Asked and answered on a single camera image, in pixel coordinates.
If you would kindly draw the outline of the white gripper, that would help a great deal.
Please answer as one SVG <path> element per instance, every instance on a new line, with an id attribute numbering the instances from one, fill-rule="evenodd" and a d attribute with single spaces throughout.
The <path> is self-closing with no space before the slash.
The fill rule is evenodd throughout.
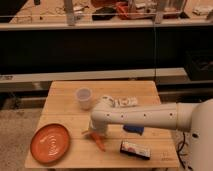
<path id="1" fill-rule="evenodd" d="M 102 136 L 105 136 L 108 130 L 108 125 L 102 122 L 90 121 L 89 130 L 91 132 L 95 132 Z"/>

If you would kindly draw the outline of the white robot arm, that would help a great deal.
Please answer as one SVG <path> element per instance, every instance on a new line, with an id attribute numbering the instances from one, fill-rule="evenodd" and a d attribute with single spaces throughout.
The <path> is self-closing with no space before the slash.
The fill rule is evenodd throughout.
<path id="1" fill-rule="evenodd" d="M 114 107 L 102 97 L 92 109 L 89 129 L 105 134 L 109 124 L 179 130 L 190 133 L 187 171 L 213 169 L 213 99 L 201 103 L 166 103 Z"/>

